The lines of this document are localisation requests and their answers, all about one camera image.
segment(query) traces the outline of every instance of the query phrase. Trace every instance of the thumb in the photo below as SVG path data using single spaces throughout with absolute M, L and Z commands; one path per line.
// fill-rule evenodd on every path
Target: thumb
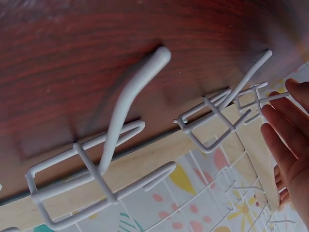
M 285 87 L 292 97 L 309 113 L 309 82 L 298 83 L 296 80 L 288 79 L 285 82 Z

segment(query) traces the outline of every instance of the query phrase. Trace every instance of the hand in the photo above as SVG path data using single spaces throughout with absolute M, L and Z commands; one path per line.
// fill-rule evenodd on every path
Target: hand
M 286 180 L 278 165 L 274 168 L 274 175 L 278 192 L 280 192 L 279 210 L 281 210 L 286 203 L 291 201 L 291 197 L 287 189 Z
M 285 86 L 308 112 L 309 82 L 299 84 L 289 79 Z M 281 204 L 291 199 L 309 228 L 309 116 L 287 98 L 270 104 L 262 108 L 269 123 L 262 125 L 261 132 L 278 164 L 274 170 L 277 187 L 287 187 L 280 194 Z

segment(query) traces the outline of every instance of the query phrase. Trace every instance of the wire rack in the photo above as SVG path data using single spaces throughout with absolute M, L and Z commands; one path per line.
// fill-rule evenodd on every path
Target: wire rack
M 284 93 L 264 99 L 260 99 L 260 96 L 258 94 L 258 89 L 267 85 L 267 83 L 262 83 L 259 85 L 251 86 L 249 89 L 241 91 L 244 86 L 248 83 L 250 78 L 254 75 L 254 73 L 272 56 L 272 52 L 268 50 L 260 60 L 258 60 L 248 71 L 248 73 L 243 77 L 243 79 L 238 83 L 238 85 L 234 89 L 225 89 L 224 91 L 218 93 L 217 95 L 207 98 L 203 97 L 203 101 L 201 104 L 197 105 L 196 107 L 193 107 L 192 109 L 184 112 L 183 114 L 179 115 L 177 119 L 174 120 L 174 123 L 177 123 L 182 131 L 186 133 L 189 138 L 196 144 L 197 148 L 199 148 L 204 153 L 210 153 L 214 149 L 216 149 L 218 146 L 221 145 L 222 141 L 230 135 L 232 132 L 237 132 L 237 127 L 250 123 L 254 119 L 258 118 L 261 115 L 261 104 L 264 102 L 267 102 L 269 100 L 281 98 L 287 96 L 289 93 Z M 73 147 L 65 152 L 62 152 L 48 160 L 45 160 L 29 169 L 29 171 L 26 174 L 27 183 L 29 186 L 29 190 L 31 193 L 31 199 L 36 204 L 37 208 L 39 209 L 44 222 L 46 225 L 52 229 L 52 230 L 61 230 L 64 228 L 67 228 L 73 224 L 76 224 L 77 222 L 85 219 L 86 217 L 89 217 L 90 215 L 99 212 L 103 209 L 108 210 L 109 206 L 121 203 L 122 198 L 129 194 L 134 194 L 134 192 L 140 188 L 143 188 L 145 191 L 149 191 L 151 188 L 153 188 L 155 185 L 157 185 L 159 182 L 163 181 L 165 183 L 166 188 L 168 188 L 169 192 L 171 193 L 171 196 L 173 199 L 175 197 L 173 196 L 171 190 L 169 189 L 168 185 L 166 184 L 164 178 L 167 177 L 175 168 L 176 163 L 175 162 L 169 162 L 160 168 L 156 169 L 155 171 L 151 172 L 150 174 L 146 175 L 145 177 L 139 179 L 138 181 L 132 183 L 131 185 L 121 189 L 118 192 L 112 192 L 112 190 L 109 188 L 107 183 L 104 181 L 102 175 L 107 171 L 112 156 L 114 154 L 115 148 L 119 146 L 120 144 L 125 143 L 127 140 L 131 139 L 138 133 L 140 133 L 144 127 L 145 122 L 142 120 L 136 120 L 128 124 L 124 124 L 126 116 L 129 112 L 129 109 L 135 99 L 135 97 L 138 95 L 138 93 L 168 64 L 168 62 L 171 59 L 171 53 L 170 51 L 165 47 L 158 48 L 153 55 L 149 58 L 149 60 L 144 64 L 144 66 L 135 74 L 135 76 L 129 81 L 129 83 L 125 86 L 125 88 L 122 90 L 118 101 L 115 105 L 112 118 L 110 121 L 109 129 L 106 133 L 91 139 L 87 142 L 84 142 L 82 144 L 74 143 Z M 246 94 L 248 92 L 253 92 L 255 94 L 255 101 L 247 104 L 245 106 L 241 106 L 239 102 L 239 96 Z M 233 100 L 236 100 L 236 106 L 239 111 L 239 120 L 232 124 L 229 122 L 229 120 L 221 113 L 223 109 L 225 109 Z M 251 109 L 248 109 L 249 107 L 257 105 L 258 110 L 256 114 L 248 119 L 249 114 L 251 113 Z M 197 111 L 201 110 L 202 108 L 208 106 L 212 112 L 194 122 L 191 122 L 188 124 L 187 118 L 196 113 Z M 218 116 L 222 119 L 222 121 L 228 126 L 228 130 L 219 138 L 216 139 L 216 141 L 209 147 L 206 147 L 202 144 L 201 141 L 199 141 L 193 134 L 193 130 L 202 124 L 206 123 L 211 118 Z M 104 149 L 101 156 L 101 161 L 98 167 L 96 167 L 91 159 L 87 156 L 85 153 L 85 150 L 98 145 L 100 143 L 104 142 Z M 84 164 L 86 165 L 88 172 L 82 176 L 78 176 L 72 180 L 69 180 L 67 182 L 64 182 L 60 185 L 53 186 L 50 188 L 37 190 L 37 187 L 35 185 L 35 174 L 37 172 L 40 172 L 46 168 L 49 168 L 65 159 L 68 159 L 74 155 L 79 155 L 81 159 L 83 160 Z M 197 161 L 194 159 L 198 169 L 201 171 Z M 254 189 L 258 191 L 262 191 L 262 189 L 255 187 L 255 186 L 248 186 L 248 187 L 240 187 L 239 186 L 239 180 L 233 173 L 233 170 L 231 167 L 235 164 L 230 164 L 229 167 L 223 168 L 219 173 L 217 178 L 214 181 L 219 181 L 220 176 L 223 176 L 226 179 L 226 182 L 228 184 L 228 188 L 225 190 L 226 197 L 230 198 L 230 192 L 231 190 L 236 191 L 243 191 L 246 189 Z M 205 183 L 208 183 L 204 174 L 201 173 L 201 175 L 204 178 Z M 71 215 L 70 217 L 63 219 L 61 221 L 55 222 L 53 221 L 44 204 L 43 200 L 51 198 L 53 196 L 59 195 L 63 192 L 69 191 L 70 189 L 73 189 L 77 186 L 83 185 L 85 183 L 88 183 L 92 180 L 96 180 L 98 184 L 100 185 L 103 193 L 106 196 L 106 199 L 103 201 L 96 202 L 95 204 L 87 207 L 86 209 L 82 210 L 81 212 Z M 211 189 L 209 186 L 212 184 L 208 183 L 208 185 L 200 191 L 196 196 L 194 196 L 192 199 L 187 201 L 185 204 L 183 204 L 180 207 L 180 211 L 182 211 L 182 208 L 186 206 L 189 202 L 191 202 L 194 198 L 196 198 L 198 195 L 200 195 L 202 192 L 209 190 L 212 197 L 216 201 L 216 198 L 214 197 Z M 241 194 L 241 199 L 239 202 L 246 201 L 244 196 Z M 232 206 L 232 208 L 229 208 L 230 210 L 235 210 L 236 205 Z M 166 220 L 168 217 L 162 219 L 161 221 L 157 222 L 155 225 L 147 228 L 144 230 L 145 232 L 150 231 L 160 223 L 162 223 L 164 220 Z M 272 231 L 279 231 L 279 227 L 277 226 L 278 223 L 281 222 L 290 222 L 292 221 L 285 220 L 285 221 L 277 221 L 275 218 L 275 215 L 271 213 L 269 210 L 269 206 L 266 205 L 261 214 L 258 218 L 261 218 L 263 221 L 263 227 L 264 229 L 268 228 L 269 225 L 274 225 Z M 130 217 L 133 224 L 135 224 L 135 221 L 132 217 Z M 257 226 L 258 231 L 262 232 L 262 228 L 260 226 Z M 5 232 L 15 232 L 19 231 L 17 228 L 8 228 L 4 230 Z

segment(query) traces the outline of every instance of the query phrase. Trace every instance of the dark wood surface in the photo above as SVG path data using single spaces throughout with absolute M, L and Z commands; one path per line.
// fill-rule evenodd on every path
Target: dark wood surface
M 236 84 L 266 49 L 274 55 L 254 83 L 307 61 L 308 9 L 305 0 L 0 0 L 0 199 L 27 189 L 27 169 L 55 154 L 42 153 L 106 130 L 131 65 L 159 45 L 171 62 L 134 101 L 127 120 L 146 128 L 120 150 L 176 127 L 192 101 Z M 37 183 L 81 166 L 72 158 Z

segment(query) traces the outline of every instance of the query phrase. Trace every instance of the white wire frame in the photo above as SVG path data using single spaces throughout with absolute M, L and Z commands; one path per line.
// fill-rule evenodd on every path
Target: white wire frame
M 271 100 L 275 100 L 275 99 L 280 99 L 280 98 L 285 98 L 287 96 L 290 96 L 290 93 L 289 92 L 285 92 L 285 93 L 280 93 L 280 94 L 277 94 L 277 95 L 273 95 L 273 96 L 270 96 L 270 97 L 266 97 L 266 98 L 261 98 L 260 96 L 260 93 L 259 93 L 259 89 L 260 88 L 263 88 L 265 86 L 267 86 L 268 83 L 267 82 L 264 82 L 264 83 L 261 83 L 261 84 L 257 84 L 257 85 L 253 85 L 251 86 L 250 88 L 246 89 L 246 90 L 243 90 L 241 92 L 239 92 L 239 94 L 235 97 L 235 105 L 237 107 L 237 110 L 239 112 L 239 114 L 242 116 L 244 114 L 244 112 L 246 112 L 246 110 L 251 107 L 251 106 L 257 106 L 257 112 L 255 115 L 253 115 L 252 117 L 250 117 L 249 119 L 247 119 L 245 122 L 244 122 L 244 125 L 252 122 L 253 120 L 255 120 L 256 118 L 258 118 L 260 115 L 262 115 L 261 113 L 261 104 L 263 103 L 266 103 L 266 102 L 269 102 Z M 247 94 L 247 93 L 250 93 L 252 92 L 254 94 L 254 101 L 251 102 L 251 103 L 248 103 L 244 106 L 241 106 L 240 105 L 240 101 L 239 101 L 239 97 L 244 95 L 244 94 Z
M 247 74 L 243 77 L 243 79 L 237 84 L 237 86 L 233 89 L 226 89 L 222 92 L 216 94 L 211 98 L 203 97 L 203 102 L 199 105 L 191 108 L 190 110 L 180 114 L 177 119 L 173 120 L 174 123 L 177 123 L 182 131 L 189 136 L 189 138 L 195 143 L 195 145 L 204 153 L 210 153 L 214 151 L 221 142 L 232 132 L 236 131 L 237 127 L 244 123 L 246 117 L 251 113 L 251 109 L 246 110 L 245 113 L 241 113 L 240 118 L 232 124 L 222 113 L 221 110 L 225 109 L 233 99 L 239 94 L 239 92 L 244 88 L 244 86 L 248 83 L 251 77 L 255 74 L 255 72 L 272 56 L 272 51 L 267 50 L 264 55 L 249 69 Z M 187 124 L 187 117 L 195 114 L 202 108 L 208 106 L 212 112 L 199 118 L 198 120 Z M 211 120 L 213 117 L 218 116 L 227 126 L 228 130 L 224 132 L 212 145 L 206 147 L 202 144 L 202 142 L 196 138 L 193 134 L 193 130 L 207 121 Z
M 261 103 L 264 103 L 266 101 L 270 101 L 270 100 L 273 100 L 273 99 L 277 99 L 277 98 L 280 98 L 280 97 L 285 97 L 285 96 L 288 95 L 288 93 L 284 93 L 284 94 L 281 94 L 280 97 L 278 95 L 276 95 L 276 96 L 272 96 L 272 97 L 269 97 L 269 98 L 260 99 L 257 90 L 259 88 L 265 86 L 264 83 L 260 84 L 260 85 L 252 86 L 248 90 L 244 90 L 244 91 L 240 92 L 240 90 L 246 85 L 246 83 L 254 75 L 254 73 L 271 56 L 272 56 L 272 52 L 268 50 L 262 56 L 262 58 L 251 67 L 251 69 L 248 71 L 248 73 L 244 76 L 244 78 L 239 82 L 239 84 L 233 90 L 226 89 L 226 90 L 222 91 L 221 93 L 219 93 L 219 94 L 217 94 L 217 95 L 215 95 L 215 96 L 213 96 L 209 99 L 207 97 L 204 97 L 203 102 L 201 104 L 199 104 L 196 107 L 193 107 L 192 109 L 190 109 L 189 111 L 181 114 L 177 119 L 174 120 L 174 122 L 178 123 L 179 126 L 181 127 L 181 129 L 189 135 L 189 137 L 193 140 L 193 142 L 195 142 L 196 146 L 202 152 L 210 153 L 210 152 L 214 151 L 218 146 L 220 146 L 222 141 L 231 132 L 236 131 L 237 126 L 239 126 L 242 123 L 248 123 L 248 122 L 254 120 L 256 117 L 258 117 L 260 115 L 260 104 Z M 64 228 L 66 228 L 70 225 L 76 224 L 80 220 L 83 220 L 86 217 L 88 217 L 88 216 L 90 216 L 90 215 L 92 215 L 96 212 L 101 211 L 102 209 L 107 208 L 108 206 L 110 206 L 112 204 L 117 204 L 118 202 L 120 202 L 125 207 L 124 203 L 121 200 L 122 198 L 124 198 L 125 196 L 133 193 L 134 191 L 136 191 L 137 189 L 140 189 L 140 188 L 143 188 L 145 191 L 150 190 L 152 187 L 154 187 L 156 184 L 158 184 L 160 181 L 162 181 L 166 176 L 168 176 L 175 169 L 176 163 L 169 162 L 169 163 L 163 165 L 162 167 L 156 169 L 152 173 L 141 178 L 140 180 L 134 182 L 133 184 L 125 187 L 124 189 L 121 189 L 120 191 L 118 191 L 116 193 L 112 192 L 112 190 L 108 187 L 108 185 L 106 184 L 106 182 L 102 178 L 102 175 L 107 171 L 107 169 L 109 167 L 109 164 L 111 162 L 112 155 L 114 153 L 115 148 L 118 145 L 126 142 L 130 138 L 134 137 L 136 134 L 140 133 L 143 130 L 143 128 L 145 127 L 145 123 L 142 120 L 136 120 L 136 121 L 133 121 L 133 122 L 125 124 L 125 125 L 123 125 L 123 124 L 124 124 L 127 113 L 129 111 L 130 106 L 133 103 L 135 97 L 154 78 L 154 76 L 156 76 L 157 73 L 169 62 L 169 60 L 170 60 L 170 52 L 165 47 L 161 47 L 152 55 L 152 57 L 140 69 L 140 71 L 136 73 L 134 78 L 125 86 L 124 90 L 120 94 L 120 97 L 118 98 L 118 101 L 117 101 L 115 109 L 113 111 L 112 119 L 111 119 L 110 126 L 109 126 L 107 133 L 104 133 L 104 134 L 102 134 L 102 135 L 100 135 L 100 136 L 98 136 L 98 137 L 96 137 L 92 140 L 89 140 L 85 143 L 82 143 L 82 144 L 75 143 L 73 145 L 73 148 L 71 148 L 71 149 L 69 149 L 65 152 L 62 152 L 55 157 L 52 157 L 52 158 L 50 158 L 50 159 L 48 159 L 44 162 L 41 162 L 41 163 L 31 167 L 30 170 L 27 172 L 26 179 L 27 179 L 27 183 L 28 183 L 28 186 L 29 186 L 29 189 L 30 189 L 30 192 L 31 192 L 31 198 L 34 201 L 34 203 L 37 205 L 37 207 L 38 207 L 39 211 L 41 212 L 42 217 L 43 217 L 43 219 L 44 219 L 44 221 L 45 221 L 45 223 L 48 227 L 50 227 L 53 230 L 64 229 Z M 255 93 L 255 96 L 256 96 L 255 101 L 252 102 L 252 103 L 249 103 L 245 106 L 240 106 L 239 96 L 241 96 L 245 93 L 248 93 L 250 91 L 253 91 Z M 228 119 L 221 113 L 221 110 L 224 109 L 225 107 L 227 107 L 228 104 L 233 99 L 236 99 L 236 105 L 238 107 L 239 113 L 241 114 L 239 120 L 235 124 L 231 124 L 228 121 Z M 246 117 L 251 112 L 251 110 L 246 110 L 246 108 L 252 106 L 253 104 L 258 104 L 258 113 L 257 113 L 257 115 L 253 116 L 249 120 L 245 121 Z M 200 109 L 202 109 L 206 106 L 209 106 L 211 108 L 212 113 L 196 120 L 193 123 L 190 123 L 189 125 L 186 125 L 187 117 L 196 113 L 197 111 L 199 111 Z M 194 136 L 194 134 L 192 133 L 192 130 L 195 129 L 196 127 L 200 126 L 201 124 L 205 123 L 206 121 L 210 120 L 214 116 L 220 117 L 224 121 L 224 123 L 229 127 L 229 129 L 222 136 L 217 138 L 217 140 L 210 147 L 205 147 Z M 124 132 L 127 132 L 127 134 L 125 134 L 122 137 L 119 137 L 120 134 L 122 134 Z M 101 161 L 100 161 L 99 167 L 96 167 L 92 163 L 92 161 L 89 159 L 87 154 L 85 153 L 85 150 L 87 150 L 87 149 L 89 149 L 89 148 L 91 148 L 95 145 L 98 145 L 100 143 L 103 143 L 104 141 L 105 141 L 105 144 L 104 144 L 104 149 L 103 149 L 103 153 L 102 153 L 102 156 L 101 156 Z M 77 177 L 73 180 L 70 180 L 68 182 L 65 182 L 65 183 L 63 183 L 59 186 L 43 189 L 43 190 L 40 190 L 40 191 L 37 190 L 35 182 L 34 182 L 34 177 L 35 177 L 35 174 L 37 172 L 40 172 L 40 171 L 42 171 L 42 170 L 44 170 L 44 169 L 46 169 L 50 166 L 55 165 L 56 163 L 59 163 L 59 162 L 65 160 L 65 159 L 68 159 L 69 157 L 72 157 L 76 154 L 79 154 L 79 156 L 82 158 L 83 162 L 85 163 L 86 167 L 89 170 L 88 173 L 86 173 L 86 174 L 84 174 L 80 177 Z M 208 183 L 203 172 L 200 169 L 200 166 L 196 162 L 196 160 L 195 160 L 195 163 L 196 163 L 199 171 L 201 172 L 201 175 L 204 177 L 205 183 Z M 231 189 L 237 190 L 237 191 L 241 191 L 241 190 L 244 190 L 244 189 L 254 189 L 254 190 L 263 191 L 262 189 L 255 187 L 255 186 L 240 187 L 237 176 L 233 173 L 233 170 L 229 169 L 229 168 L 224 168 L 218 173 L 218 175 L 223 175 L 226 178 L 228 183 L 229 183 L 229 178 L 227 177 L 226 172 L 228 172 L 229 176 L 234 177 L 234 181 L 229 184 L 229 188 L 225 191 L 226 196 L 229 199 L 229 201 L 231 201 L 231 199 L 229 197 L 229 192 L 230 192 Z M 66 218 L 62 221 L 54 222 L 54 221 L 51 220 L 46 208 L 43 205 L 43 202 L 42 202 L 43 200 L 50 198 L 50 197 L 53 197 L 53 196 L 56 196 L 58 194 L 61 194 L 65 191 L 73 189 L 77 186 L 88 183 L 89 181 L 92 181 L 94 179 L 98 181 L 100 187 L 102 188 L 103 192 L 105 193 L 105 195 L 106 195 L 105 200 L 97 202 L 94 205 L 84 209 L 83 211 L 81 211 L 77 214 L 71 215 L 70 217 L 68 217 L 68 218 Z M 217 202 L 213 192 L 211 191 L 211 189 L 209 189 L 209 186 L 214 181 L 209 183 L 202 191 L 200 191 L 196 196 L 194 196 L 192 199 L 190 199 L 185 204 L 183 204 L 178 210 L 180 212 L 182 212 L 182 208 L 184 206 L 186 206 L 188 203 L 190 203 L 194 198 L 196 198 L 198 195 L 200 195 L 203 191 L 208 189 L 208 191 L 210 191 L 210 193 L 211 193 L 212 198 L 214 199 L 218 208 L 221 211 L 221 208 L 219 207 L 218 202 Z M 175 200 L 175 197 L 173 196 L 172 192 L 170 191 L 168 185 L 166 184 L 166 182 L 164 182 L 164 183 L 165 183 L 165 186 L 168 188 L 172 198 Z M 244 198 L 244 196 L 245 195 L 241 194 L 241 199 L 239 199 L 237 204 L 239 202 L 247 201 Z M 231 208 L 228 208 L 228 209 L 231 210 L 231 211 L 235 210 L 236 205 L 233 205 L 232 209 Z M 268 210 L 268 208 L 265 206 L 264 209 L 262 210 L 262 214 L 260 214 L 259 218 L 261 217 L 261 215 L 263 215 L 265 218 L 267 218 L 267 213 L 266 213 L 267 210 Z M 155 225 L 149 227 L 148 229 L 145 230 L 145 232 L 151 230 L 156 225 L 162 223 L 165 219 L 172 216 L 175 212 L 171 213 L 166 218 L 157 222 Z M 278 224 L 278 223 L 281 223 L 281 222 L 292 222 L 290 220 L 277 221 L 276 219 L 274 221 L 271 221 L 271 217 L 272 217 L 272 215 L 269 216 L 269 218 L 267 220 L 264 220 L 263 223 L 264 223 L 265 227 L 269 223 Z M 228 221 L 226 219 L 226 215 L 224 216 L 224 218 L 222 220 L 225 220 L 228 224 Z M 187 224 L 188 224 L 190 230 L 193 232 L 193 229 L 191 228 L 190 224 L 188 222 L 187 222 Z M 16 228 L 8 228 L 7 230 L 4 230 L 4 231 L 5 232 L 14 232 L 15 229 Z
M 112 190 L 102 178 L 102 175 L 107 171 L 111 163 L 115 148 L 131 139 L 144 129 L 145 122 L 142 120 L 136 120 L 124 125 L 126 116 L 136 96 L 168 64 L 170 58 L 171 53 L 167 48 L 158 48 L 147 60 L 147 62 L 141 67 L 141 69 L 134 75 L 134 77 L 126 84 L 115 105 L 107 133 L 104 133 L 82 144 L 74 143 L 73 148 L 66 150 L 39 164 L 36 164 L 28 170 L 26 173 L 26 179 L 31 193 L 31 199 L 38 207 L 45 224 L 50 229 L 57 231 L 76 224 L 77 222 L 89 217 L 96 212 L 99 212 L 100 210 L 112 204 L 117 204 L 119 200 L 140 188 L 148 191 L 160 181 L 162 181 L 176 168 L 175 162 L 166 163 L 148 175 L 115 193 L 112 192 Z M 105 143 L 101 161 L 99 166 L 96 167 L 86 154 L 85 150 L 103 142 Z M 87 173 L 75 179 L 64 182 L 58 186 L 37 190 L 34 181 L 35 174 L 37 172 L 49 168 L 77 154 L 81 157 L 84 164 L 88 168 Z M 66 219 L 54 222 L 50 218 L 43 204 L 43 200 L 69 191 L 70 189 L 76 188 L 77 186 L 83 185 L 92 180 L 96 180 L 99 183 L 101 189 L 106 195 L 106 199 L 97 202 L 94 205 L 89 206 L 81 212 L 71 215 Z
M 226 160 L 228 161 L 227 156 L 226 156 L 224 150 L 222 149 L 222 147 L 220 147 L 220 148 L 223 151 Z M 174 200 L 174 202 L 179 206 L 179 208 L 177 210 L 173 211 L 172 213 L 170 213 L 169 215 L 167 215 L 166 217 L 164 217 L 163 219 L 161 219 L 160 221 L 158 221 L 157 223 L 155 223 L 154 225 L 152 225 L 149 228 L 145 229 L 143 232 L 151 231 L 152 229 L 154 229 L 155 227 L 157 227 L 158 225 L 163 223 L 165 220 L 167 220 L 168 218 L 170 218 L 171 216 L 173 216 L 177 212 L 180 212 L 183 215 L 183 218 L 186 220 L 187 217 L 186 217 L 185 213 L 183 212 L 183 208 L 186 207 L 190 202 L 192 202 L 195 198 L 200 196 L 205 191 L 208 191 L 210 193 L 212 199 L 216 203 L 217 208 L 219 209 L 219 211 L 221 212 L 221 214 L 223 216 L 223 218 L 210 230 L 210 232 L 213 232 L 223 221 L 226 222 L 226 224 L 229 226 L 229 228 L 230 228 L 230 230 L 232 232 L 236 232 L 236 231 L 233 231 L 229 221 L 227 220 L 227 217 L 228 217 L 229 213 L 233 212 L 235 210 L 235 207 L 237 207 L 237 205 L 240 204 L 240 203 L 245 202 L 247 205 L 249 205 L 249 203 L 248 203 L 248 201 L 246 199 L 246 195 L 249 192 L 248 190 L 250 190 L 250 189 L 251 190 L 257 190 L 257 191 L 260 191 L 260 192 L 265 194 L 265 191 L 262 188 L 259 188 L 259 187 L 255 186 L 259 182 L 259 178 L 258 177 L 254 180 L 254 182 L 250 186 L 239 187 L 240 186 L 240 181 L 239 181 L 237 175 L 235 175 L 235 173 L 234 173 L 233 166 L 235 166 L 235 164 L 241 158 L 243 158 L 246 154 L 247 154 L 247 151 L 244 151 L 242 153 L 242 155 L 240 155 L 232 164 L 228 161 L 229 166 L 228 167 L 224 167 L 222 170 L 220 170 L 217 173 L 216 178 L 214 180 L 212 180 L 211 182 L 208 182 L 206 177 L 205 177 L 205 175 L 204 175 L 204 173 L 201 170 L 200 165 L 198 164 L 197 160 L 195 159 L 193 153 L 190 152 L 190 156 L 192 157 L 192 159 L 194 161 L 194 164 L 197 166 L 197 169 L 200 172 L 200 175 L 202 176 L 204 182 L 206 183 L 206 186 L 202 190 L 200 190 L 194 197 L 192 197 L 191 199 L 187 200 L 184 204 L 179 205 L 177 200 L 176 200 L 176 198 L 175 198 L 175 196 L 174 196 L 174 194 L 172 193 L 171 189 L 169 188 L 169 186 L 167 185 L 167 183 L 164 180 L 164 183 L 165 183 L 166 188 L 168 189 L 168 192 L 170 193 L 170 195 L 171 195 L 172 199 Z M 227 181 L 227 183 L 229 183 L 228 189 L 224 189 L 223 185 L 220 183 L 220 181 L 219 181 L 219 177 L 220 176 L 225 177 L 225 180 Z M 210 188 L 210 186 L 213 183 L 215 183 L 215 182 L 219 183 L 219 186 L 225 192 L 228 201 L 231 202 L 231 204 L 232 204 L 232 208 L 229 208 L 228 206 L 226 206 L 228 211 L 229 211 L 227 214 L 225 214 L 222 211 L 222 209 L 221 209 L 221 207 L 219 205 L 218 199 L 215 197 L 215 194 L 214 194 L 213 190 Z M 238 201 L 235 204 L 232 203 L 232 200 L 229 197 L 229 193 L 230 193 L 231 190 L 238 191 L 239 195 L 241 197 L 241 199 L 238 199 Z M 250 210 L 250 214 L 251 214 L 251 217 L 253 218 L 254 222 L 250 226 L 248 231 L 250 231 L 255 226 L 257 228 L 258 232 L 262 232 L 263 229 L 265 229 L 266 231 L 269 231 L 269 232 L 275 232 L 275 231 L 280 231 L 280 228 L 278 226 L 278 224 L 280 224 L 280 223 L 292 223 L 292 224 L 295 223 L 292 220 L 277 220 L 275 214 L 270 211 L 269 203 L 265 204 L 265 206 L 262 208 L 262 210 L 261 210 L 261 212 L 260 212 L 260 214 L 258 215 L 257 218 L 254 217 L 252 209 L 250 207 L 249 207 L 249 210 Z M 262 224 L 263 224 L 262 227 L 260 225 L 258 225 L 258 223 L 257 223 L 259 219 L 262 221 Z M 189 230 L 191 232 L 194 232 L 193 229 L 191 228 L 190 223 L 188 222 L 188 220 L 186 220 L 185 223 L 188 225 Z

